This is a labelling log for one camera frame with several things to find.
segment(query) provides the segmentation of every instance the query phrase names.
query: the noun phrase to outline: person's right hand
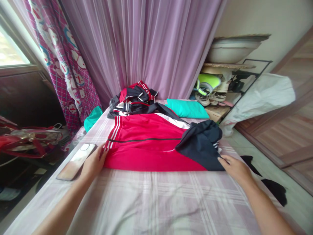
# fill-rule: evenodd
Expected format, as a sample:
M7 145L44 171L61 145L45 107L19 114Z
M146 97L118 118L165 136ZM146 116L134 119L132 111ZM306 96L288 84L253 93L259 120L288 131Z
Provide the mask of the person's right hand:
M86 159L79 179L90 179L91 181L100 173L103 169L105 157L107 151L104 151L105 142L97 147L97 149Z
M257 185L250 169L242 161L228 155L222 155L221 157L222 158L218 157L219 162L242 188Z

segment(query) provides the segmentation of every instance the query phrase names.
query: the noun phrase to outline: bed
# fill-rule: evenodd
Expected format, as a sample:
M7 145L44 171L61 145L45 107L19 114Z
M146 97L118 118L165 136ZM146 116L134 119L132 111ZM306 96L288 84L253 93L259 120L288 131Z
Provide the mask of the bed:
M31 234L71 187L57 180L84 143L107 140L108 109L11 224L5 235ZM204 119L185 118L187 122ZM225 139L221 154L240 159ZM257 179L298 234L303 230ZM261 234L241 187L226 172L134 172L104 169L86 193L68 234Z

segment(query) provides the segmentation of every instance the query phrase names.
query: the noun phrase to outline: bed sheet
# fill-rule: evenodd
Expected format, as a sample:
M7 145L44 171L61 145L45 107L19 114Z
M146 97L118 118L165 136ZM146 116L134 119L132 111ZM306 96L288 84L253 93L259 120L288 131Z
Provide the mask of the bed sheet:
M5 235L31 234L72 182L57 180L84 143L107 140L108 109L15 219ZM187 122L204 119L184 118ZM221 154L240 159L225 139ZM298 234L303 230L257 179ZM241 187L226 172L135 172L104 169L92 183L68 234L261 234Z

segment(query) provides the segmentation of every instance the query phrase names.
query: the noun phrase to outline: smartphone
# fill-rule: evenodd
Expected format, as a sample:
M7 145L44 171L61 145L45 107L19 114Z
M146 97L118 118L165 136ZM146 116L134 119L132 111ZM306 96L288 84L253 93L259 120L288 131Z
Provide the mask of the smartphone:
M84 144L56 177L58 180L71 181L75 178L87 157L95 150L95 144Z

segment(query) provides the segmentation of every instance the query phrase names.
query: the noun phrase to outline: person's left hand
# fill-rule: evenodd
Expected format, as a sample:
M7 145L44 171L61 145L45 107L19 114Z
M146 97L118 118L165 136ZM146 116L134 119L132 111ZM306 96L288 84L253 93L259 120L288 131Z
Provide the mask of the person's left hand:
M85 160L84 166L82 168L82 173L80 179L94 180L94 178L100 173L103 168L105 157L107 156L107 151L104 151L103 147L105 145L97 147L97 149Z

